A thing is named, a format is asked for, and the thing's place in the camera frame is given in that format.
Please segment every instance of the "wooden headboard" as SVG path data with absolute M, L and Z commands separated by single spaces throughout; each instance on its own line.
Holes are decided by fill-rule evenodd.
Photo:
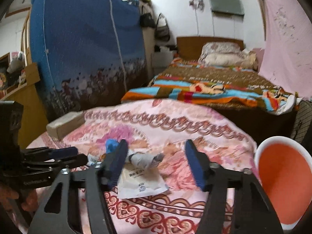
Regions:
M 185 60 L 198 60 L 202 47 L 207 42 L 234 42 L 239 45 L 241 50 L 244 50 L 244 42 L 242 40 L 227 39 L 221 37 L 177 37 L 177 48 L 179 55 Z

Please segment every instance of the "blue gripper pad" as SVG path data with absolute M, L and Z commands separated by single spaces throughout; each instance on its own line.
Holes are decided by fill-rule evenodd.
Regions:
M 105 170 L 109 174 L 108 187 L 112 189 L 117 185 L 119 176 L 121 174 L 122 168 L 124 167 L 124 162 L 128 154 L 128 144 L 126 140 L 121 140 L 116 150 L 112 153 L 106 155 L 104 164 Z
M 205 153 L 198 152 L 192 140 L 185 142 L 185 154 L 190 165 L 196 185 L 204 191 L 205 188 L 205 170 L 209 168 L 209 159 Z
M 77 155 L 78 149 L 76 147 L 54 149 L 51 152 L 49 152 L 49 157 L 54 160 L 71 158 Z

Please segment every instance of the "handbag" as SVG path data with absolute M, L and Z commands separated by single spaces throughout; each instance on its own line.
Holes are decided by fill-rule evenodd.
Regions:
M 159 26 L 160 19 L 164 21 L 163 26 Z M 160 13 L 158 16 L 156 29 L 155 29 L 155 39 L 168 42 L 170 40 L 170 30 L 165 16 Z
M 151 13 L 144 13 L 143 14 L 143 5 L 142 5 L 142 14 L 140 16 L 140 26 L 141 27 L 151 27 L 151 28 L 155 28 L 155 22 L 154 19 L 152 17 Z

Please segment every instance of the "pillow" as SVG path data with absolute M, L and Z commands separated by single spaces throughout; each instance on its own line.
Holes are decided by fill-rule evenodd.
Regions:
M 235 53 L 239 54 L 241 49 L 238 44 L 233 42 L 208 42 L 202 47 L 202 54 L 199 61 L 204 59 L 204 56 L 211 53 Z
M 249 52 L 248 54 L 221 54 L 221 53 L 211 53 L 207 54 L 205 58 L 201 61 L 205 66 L 216 65 L 223 67 L 241 67 L 245 69 L 253 69 L 257 71 L 258 60 L 255 52 Z

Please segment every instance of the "electrical wire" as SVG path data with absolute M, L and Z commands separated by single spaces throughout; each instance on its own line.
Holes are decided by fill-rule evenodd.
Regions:
M 215 36 L 215 32 L 214 32 L 214 20 L 213 20 L 213 13 L 211 13 L 211 18 L 212 18 L 212 21 L 213 21 L 213 37 Z
M 235 39 L 235 16 L 233 15 L 233 25 L 234 25 L 234 39 Z
M 109 0 L 109 1 L 110 1 L 110 17 L 112 19 L 113 29 L 114 29 L 115 37 L 116 37 L 116 41 L 117 41 L 118 53 L 119 53 L 119 58 L 120 58 L 120 62 L 121 62 L 121 68 L 122 68 L 123 73 L 124 73 L 124 90 L 127 92 L 126 69 L 124 68 L 124 62 L 122 60 L 118 34 L 117 34 L 116 26 L 115 26 L 115 21 L 114 21 L 114 18 L 113 18 L 113 3 L 112 3 L 112 0 Z
M 196 18 L 196 26 L 197 26 L 197 36 L 199 36 L 199 23 L 197 18 L 197 9 L 195 8 L 195 18 Z

